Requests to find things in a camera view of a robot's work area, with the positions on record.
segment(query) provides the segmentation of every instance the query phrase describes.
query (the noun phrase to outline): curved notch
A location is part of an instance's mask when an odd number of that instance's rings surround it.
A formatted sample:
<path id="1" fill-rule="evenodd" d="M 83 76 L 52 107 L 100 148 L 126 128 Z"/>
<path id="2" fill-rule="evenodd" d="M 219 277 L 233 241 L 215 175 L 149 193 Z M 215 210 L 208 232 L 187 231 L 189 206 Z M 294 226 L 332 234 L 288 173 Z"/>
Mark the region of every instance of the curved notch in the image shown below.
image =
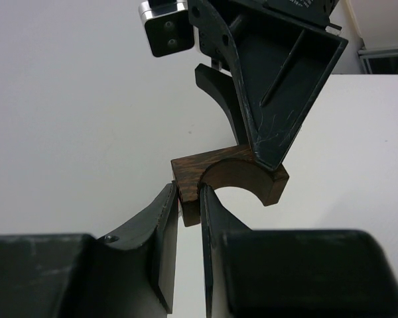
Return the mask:
<path id="1" fill-rule="evenodd" d="M 279 201 L 289 179 L 283 165 L 275 171 L 257 165 L 246 145 L 174 159 L 171 165 L 187 227 L 200 222 L 198 192 L 201 184 L 214 189 L 242 187 L 253 192 L 264 205 L 272 205 Z"/>

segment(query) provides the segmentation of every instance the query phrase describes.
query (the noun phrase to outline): wood grain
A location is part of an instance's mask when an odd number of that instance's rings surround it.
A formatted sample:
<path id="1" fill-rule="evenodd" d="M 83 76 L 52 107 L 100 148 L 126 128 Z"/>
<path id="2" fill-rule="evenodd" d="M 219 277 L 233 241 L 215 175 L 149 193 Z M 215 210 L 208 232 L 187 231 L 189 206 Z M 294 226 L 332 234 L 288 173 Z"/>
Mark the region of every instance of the wood grain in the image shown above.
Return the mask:
<path id="1" fill-rule="evenodd" d="M 202 183 L 214 189 L 240 187 L 254 193 L 264 204 L 279 202 L 289 175 L 283 165 L 271 172 L 253 159 L 248 145 L 174 159 L 172 172 L 178 187 L 184 225 L 200 222 L 198 191 Z"/>

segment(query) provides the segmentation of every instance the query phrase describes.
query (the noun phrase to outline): black bracket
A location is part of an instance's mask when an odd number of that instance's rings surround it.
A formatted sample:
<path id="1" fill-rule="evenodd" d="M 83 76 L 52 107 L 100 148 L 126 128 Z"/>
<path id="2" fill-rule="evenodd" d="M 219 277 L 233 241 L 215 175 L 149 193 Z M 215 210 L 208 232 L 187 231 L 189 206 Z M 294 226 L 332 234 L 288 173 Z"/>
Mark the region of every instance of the black bracket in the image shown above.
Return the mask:
<path id="1" fill-rule="evenodd" d="M 325 31 L 335 5 L 328 9 L 326 2 L 311 1 L 306 8 L 288 0 L 189 0 L 202 53 L 232 75 L 234 90 L 214 88 L 224 93 L 220 105 L 227 109 L 235 91 L 255 159 L 270 170 L 283 161 L 348 43 Z M 230 121 L 243 140 L 239 125 Z"/>
<path id="2" fill-rule="evenodd" d="M 398 317 L 378 243 L 354 230 L 252 231 L 200 190 L 207 318 Z"/>
<path id="3" fill-rule="evenodd" d="M 164 318 L 172 313 L 176 185 L 109 234 L 0 237 L 0 317 Z"/>

